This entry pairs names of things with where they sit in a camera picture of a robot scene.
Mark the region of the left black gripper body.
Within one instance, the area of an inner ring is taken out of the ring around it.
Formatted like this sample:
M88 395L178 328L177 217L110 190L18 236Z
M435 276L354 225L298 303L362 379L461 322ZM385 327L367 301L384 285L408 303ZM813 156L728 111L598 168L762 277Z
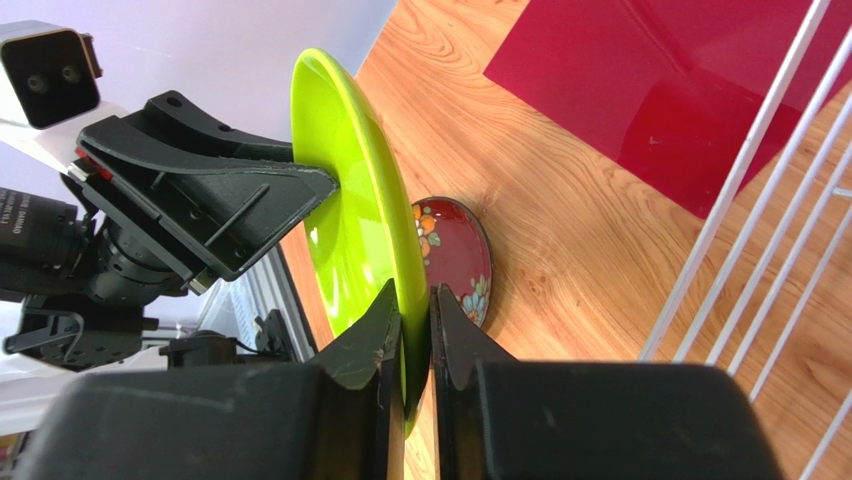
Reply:
M75 271L85 295L103 306L142 307L189 294L189 281L179 270L194 265L201 272L198 259L117 189L108 171L82 157L63 181L88 215L104 215Z

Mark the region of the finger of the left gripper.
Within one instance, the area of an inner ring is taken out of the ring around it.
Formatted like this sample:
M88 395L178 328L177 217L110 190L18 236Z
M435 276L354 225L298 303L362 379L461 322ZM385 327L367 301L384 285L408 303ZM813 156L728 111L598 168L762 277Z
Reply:
M111 183L198 259L179 270L232 281L338 190L327 171L295 163L179 150L111 116L77 144Z
M155 140L207 157L291 163L292 144L234 129L178 91L150 98L124 120Z

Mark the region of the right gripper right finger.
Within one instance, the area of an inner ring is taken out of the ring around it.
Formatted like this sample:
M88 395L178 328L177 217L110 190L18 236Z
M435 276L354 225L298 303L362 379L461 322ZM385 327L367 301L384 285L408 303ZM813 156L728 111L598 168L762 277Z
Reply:
M743 391L700 364L524 361L430 294L441 479L779 479Z

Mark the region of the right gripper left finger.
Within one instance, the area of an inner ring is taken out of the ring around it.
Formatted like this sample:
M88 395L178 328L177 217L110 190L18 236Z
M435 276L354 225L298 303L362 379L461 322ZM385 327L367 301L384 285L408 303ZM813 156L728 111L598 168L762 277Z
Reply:
M305 363L90 374L66 387L18 479L400 479L395 284Z

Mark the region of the green plastic plate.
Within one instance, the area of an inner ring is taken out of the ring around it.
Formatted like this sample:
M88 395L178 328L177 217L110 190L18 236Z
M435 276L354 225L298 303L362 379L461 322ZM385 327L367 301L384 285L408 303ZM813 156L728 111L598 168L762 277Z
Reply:
M387 281L401 315L405 432L412 433L428 378L429 286L415 218L377 114L330 53L304 50L291 83L294 159L319 167L338 190L303 222L326 318L339 336Z

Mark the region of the red floral plate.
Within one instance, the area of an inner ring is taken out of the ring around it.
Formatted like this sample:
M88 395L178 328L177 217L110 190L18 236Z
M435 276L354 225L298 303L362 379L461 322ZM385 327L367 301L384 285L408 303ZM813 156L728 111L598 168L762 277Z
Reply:
M449 197L417 200L412 213L428 283L448 285L465 315L482 328L495 277L484 226L470 208Z

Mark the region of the white wire dish rack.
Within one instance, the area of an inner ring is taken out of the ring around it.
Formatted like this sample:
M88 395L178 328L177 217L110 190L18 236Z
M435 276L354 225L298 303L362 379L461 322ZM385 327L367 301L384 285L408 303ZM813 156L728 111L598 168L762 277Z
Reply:
M734 379L795 479L851 475L851 5L809 9L644 341Z

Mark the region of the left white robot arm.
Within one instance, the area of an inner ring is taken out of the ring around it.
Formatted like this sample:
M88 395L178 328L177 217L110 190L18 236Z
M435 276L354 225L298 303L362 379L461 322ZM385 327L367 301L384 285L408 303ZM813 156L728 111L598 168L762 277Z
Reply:
M238 279L339 187L176 91L71 140L75 204L1 192L1 297L22 307L3 351L71 372L137 353L147 305Z

